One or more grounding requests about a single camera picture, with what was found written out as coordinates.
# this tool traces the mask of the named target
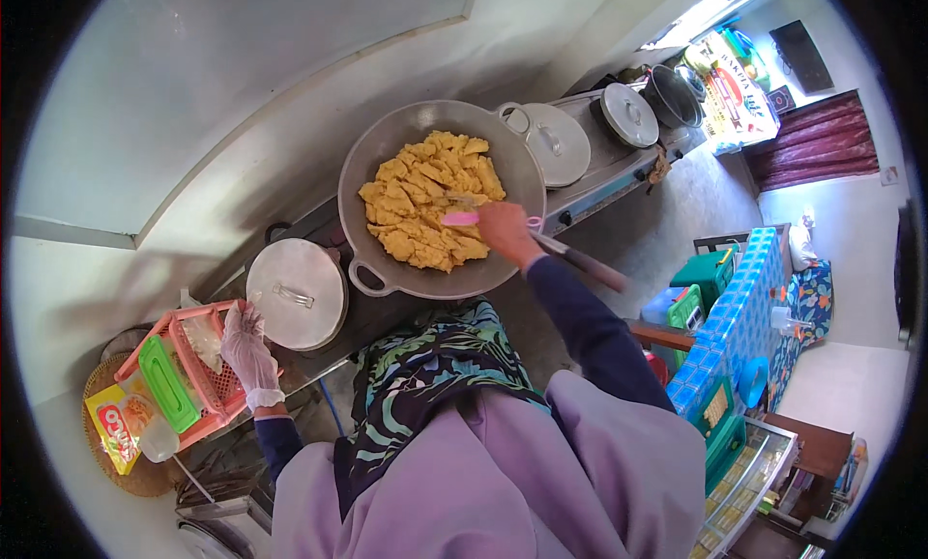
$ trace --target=lavender hijab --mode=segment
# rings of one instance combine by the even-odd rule
[[[331,443],[305,447],[277,479],[274,557],[686,557],[704,519],[699,432],[568,371],[545,398],[563,432],[494,390],[449,404],[344,523]]]

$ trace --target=blue tiled counter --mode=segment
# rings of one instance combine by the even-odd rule
[[[778,240],[774,227],[751,231],[731,283],[696,332],[690,355],[667,385],[667,395],[684,418],[695,414],[719,376],[730,376],[734,390],[741,368],[750,359],[773,359],[780,333],[770,327],[770,309],[785,305],[769,294],[771,288],[779,291],[785,285]],[[736,403],[740,414],[744,406],[737,398]]]

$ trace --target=navy sleeve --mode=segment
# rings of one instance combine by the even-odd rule
[[[255,420],[254,430],[258,434],[258,445],[264,460],[267,460],[270,468],[271,480],[276,482],[287,462],[303,449],[300,433],[296,431],[290,416]]]
[[[533,263],[526,280],[554,321],[586,379],[624,401],[674,409],[628,324],[611,312],[556,258]]]

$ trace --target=floral fabric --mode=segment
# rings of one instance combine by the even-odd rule
[[[802,328],[800,337],[783,335],[780,338],[770,367],[768,411],[772,413],[780,406],[799,353],[828,335],[833,303],[830,261],[813,259],[808,269],[794,273],[786,293],[786,303],[793,310],[795,319],[809,321],[814,327]]]
[[[333,455],[342,519],[443,401],[494,387],[551,413],[482,297],[421,316],[362,349],[358,364],[352,409],[356,430],[336,441]]]

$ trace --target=hand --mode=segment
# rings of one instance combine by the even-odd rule
[[[250,301],[239,301],[226,314],[221,353],[245,389],[245,402],[254,411],[284,401],[277,382],[277,360],[263,342],[264,318]]]
[[[525,209],[513,203],[487,203],[477,209],[480,221],[477,228],[486,244],[493,251],[525,271],[526,266],[544,253],[528,233]]]

